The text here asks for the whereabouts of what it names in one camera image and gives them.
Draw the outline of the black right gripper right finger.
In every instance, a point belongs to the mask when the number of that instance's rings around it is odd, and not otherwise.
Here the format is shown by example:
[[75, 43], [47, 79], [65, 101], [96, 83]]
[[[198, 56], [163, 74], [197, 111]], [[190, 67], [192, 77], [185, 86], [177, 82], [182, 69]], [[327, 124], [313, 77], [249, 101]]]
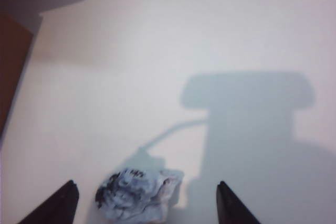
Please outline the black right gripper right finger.
[[260, 224], [224, 181], [217, 185], [216, 203], [220, 224]]

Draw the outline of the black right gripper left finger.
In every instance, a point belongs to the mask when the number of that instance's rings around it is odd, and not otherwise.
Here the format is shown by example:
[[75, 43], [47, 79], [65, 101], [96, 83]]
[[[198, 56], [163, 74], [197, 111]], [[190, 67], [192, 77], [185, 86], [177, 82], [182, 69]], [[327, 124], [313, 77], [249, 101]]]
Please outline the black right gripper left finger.
[[69, 180], [19, 223], [72, 224], [78, 200], [78, 187], [73, 180]]

